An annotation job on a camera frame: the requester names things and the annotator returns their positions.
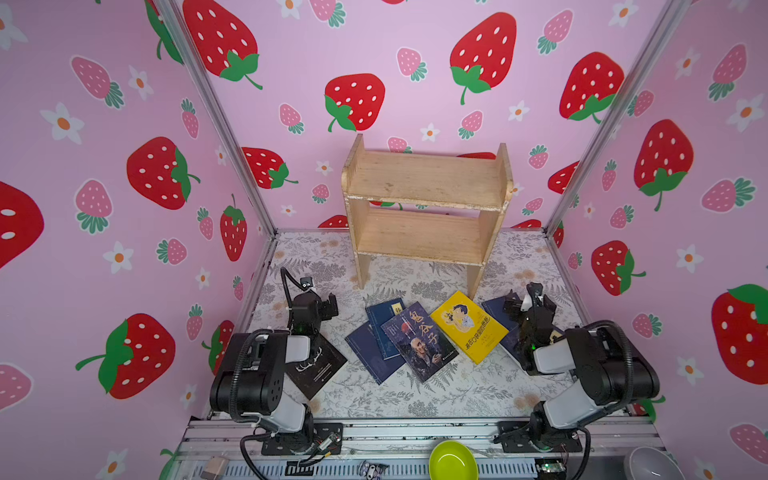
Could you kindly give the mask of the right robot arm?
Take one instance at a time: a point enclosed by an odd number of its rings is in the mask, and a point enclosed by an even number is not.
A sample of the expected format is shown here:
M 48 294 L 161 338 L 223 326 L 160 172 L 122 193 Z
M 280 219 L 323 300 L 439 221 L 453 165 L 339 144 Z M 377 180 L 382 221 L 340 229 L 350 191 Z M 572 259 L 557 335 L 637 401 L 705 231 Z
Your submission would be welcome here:
M 502 421 L 493 439 L 506 453 L 582 449 L 579 431 L 631 403 L 660 393 L 650 363 L 613 321 L 559 330 L 557 305 L 530 283 L 524 296 L 509 291 L 483 303 L 510 332 L 502 347 L 529 376 L 569 374 L 573 383 L 532 408 L 527 421 Z

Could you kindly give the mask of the black book yellow title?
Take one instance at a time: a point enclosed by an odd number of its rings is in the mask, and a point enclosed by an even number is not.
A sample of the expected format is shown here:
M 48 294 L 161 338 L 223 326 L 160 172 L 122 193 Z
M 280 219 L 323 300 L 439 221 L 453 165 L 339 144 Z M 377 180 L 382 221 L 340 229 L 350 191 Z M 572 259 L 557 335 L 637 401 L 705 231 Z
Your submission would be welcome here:
M 312 341 L 307 360 L 288 363 L 286 373 L 307 400 L 317 393 L 347 363 L 347 358 L 323 335 Z

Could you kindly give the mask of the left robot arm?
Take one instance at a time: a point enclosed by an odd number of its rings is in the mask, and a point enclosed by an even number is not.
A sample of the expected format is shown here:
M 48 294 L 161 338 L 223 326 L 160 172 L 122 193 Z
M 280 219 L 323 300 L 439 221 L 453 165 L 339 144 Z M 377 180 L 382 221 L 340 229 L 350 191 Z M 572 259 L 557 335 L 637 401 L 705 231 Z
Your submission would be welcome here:
M 305 456 L 296 465 L 308 467 L 340 452 L 343 425 L 317 422 L 308 403 L 284 392 L 284 383 L 291 380 L 310 400 L 347 359 L 321 334 L 322 323 L 339 315 L 336 297 L 321 298 L 310 277 L 297 280 L 286 268 L 280 277 L 288 326 L 233 335 L 218 361 L 209 400 L 213 411 L 253 426 L 240 442 L 244 459 L 248 444 L 259 442 L 263 456 Z

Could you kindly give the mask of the dark portrait cover book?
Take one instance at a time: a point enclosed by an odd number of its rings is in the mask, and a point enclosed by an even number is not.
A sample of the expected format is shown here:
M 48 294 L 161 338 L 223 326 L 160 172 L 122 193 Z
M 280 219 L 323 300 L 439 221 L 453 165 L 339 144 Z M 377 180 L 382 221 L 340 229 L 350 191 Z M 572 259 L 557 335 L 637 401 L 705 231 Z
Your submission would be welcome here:
M 455 346 L 419 302 L 381 328 L 421 382 L 428 381 L 458 356 Z

